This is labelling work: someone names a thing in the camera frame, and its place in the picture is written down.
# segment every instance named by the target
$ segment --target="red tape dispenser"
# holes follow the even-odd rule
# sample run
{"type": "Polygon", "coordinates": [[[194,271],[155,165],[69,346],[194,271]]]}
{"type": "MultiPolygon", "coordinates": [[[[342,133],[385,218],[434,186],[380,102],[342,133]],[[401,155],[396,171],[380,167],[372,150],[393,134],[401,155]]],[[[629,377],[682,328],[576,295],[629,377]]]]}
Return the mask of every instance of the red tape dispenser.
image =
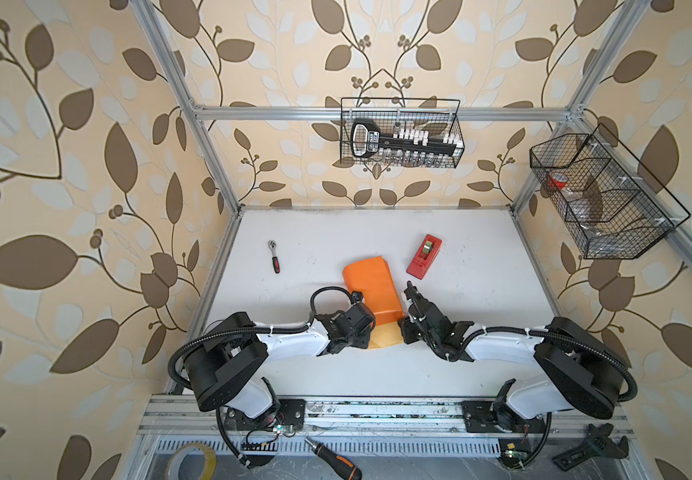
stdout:
{"type": "Polygon", "coordinates": [[[438,239],[436,236],[426,235],[413,261],[409,264],[407,272],[422,280],[429,271],[431,263],[437,258],[441,246],[442,240],[438,239]]]}

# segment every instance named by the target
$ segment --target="wire basket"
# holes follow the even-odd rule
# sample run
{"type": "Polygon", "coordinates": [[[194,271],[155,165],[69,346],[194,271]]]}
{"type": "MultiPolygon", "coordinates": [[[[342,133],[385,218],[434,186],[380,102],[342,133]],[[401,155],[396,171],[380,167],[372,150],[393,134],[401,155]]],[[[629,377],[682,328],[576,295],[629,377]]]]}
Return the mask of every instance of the wire basket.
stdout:
{"type": "Polygon", "coordinates": [[[600,132],[600,126],[591,134],[564,134],[537,144],[530,149],[530,168],[583,258],[631,260],[690,213],[612,132],[600,132]],[[613,146],[626,149],[637,174],[618,163],[609,150],[613,146]],[[660,206],[664,203],[679,215],[668,214],[660,206]]]}
{"type": "Polygon", "coordinates": [[[341,98],[341,165],[456,168],[459,100],[341,98]]]}

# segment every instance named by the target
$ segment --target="screwdriver handle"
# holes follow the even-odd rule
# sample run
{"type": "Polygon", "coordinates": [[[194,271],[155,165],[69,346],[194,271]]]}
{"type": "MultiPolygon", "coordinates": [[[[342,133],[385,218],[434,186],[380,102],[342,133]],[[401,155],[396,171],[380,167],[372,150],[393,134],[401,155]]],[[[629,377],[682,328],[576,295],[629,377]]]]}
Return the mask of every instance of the screwdriver handle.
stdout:
{"type": "Polygon", "coordinates": [[[313,450],[314,455],[318,456],[333,468],[336,474],[343,480],[362,480],[362,471],[349,462],[348,458],[336,455],[324,444],[320,443],[313,450]]]}

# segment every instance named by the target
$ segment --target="orange container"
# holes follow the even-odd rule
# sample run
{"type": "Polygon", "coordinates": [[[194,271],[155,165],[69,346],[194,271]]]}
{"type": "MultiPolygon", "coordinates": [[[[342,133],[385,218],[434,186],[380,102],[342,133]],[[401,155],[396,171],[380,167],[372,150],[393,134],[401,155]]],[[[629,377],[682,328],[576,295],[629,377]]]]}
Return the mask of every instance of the orange container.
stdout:
{"type": "Polygon", "coordinates": [[[349,291],[364,294],[364,303],[375,314],[375,329],[370,348],[397,345],[402,332],[397,320],[404,317],[402,302],[394,288],[389,264],[382,256],[360,260],[343,269],[343,280],[349,291]]]}

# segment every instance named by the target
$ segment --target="wallpaper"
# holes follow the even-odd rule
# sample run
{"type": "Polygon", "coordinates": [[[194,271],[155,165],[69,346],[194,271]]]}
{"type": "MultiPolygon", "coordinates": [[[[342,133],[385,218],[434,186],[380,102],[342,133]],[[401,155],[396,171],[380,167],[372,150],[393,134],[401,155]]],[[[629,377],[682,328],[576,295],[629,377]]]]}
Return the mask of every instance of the wallpaper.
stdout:
{"type": "Polygon", "coordinates": [[[341,158],[333,123],[228,121],[208,124],[237,199],[247,206],[510,205],[527,177],[528,149],[546,122],[463,122],[457,168],[387,167],[341,158]]]}
{"type": "Polygon", "coordinates": [[[326,97],[561,107],[616,0],[154,0],[195,101],[322,106],[326,97]]]}
{"type": "MultiPolygon", "coordinates": [[[[587,114],[692,212],[692,2],[652,2],[608,75],[587,114]]],[[[521,219],[562,311],[630,364],[639,395],[623,405],[654,475],[692,480],[691,270],[663,241],[638,260],[581,260],[541,193],[521,219]]]]}
{"type": "Polygon", "coordinates": [[[0,478],[114,476],[228,221],[124,6],[0,0],[0,478]]]}

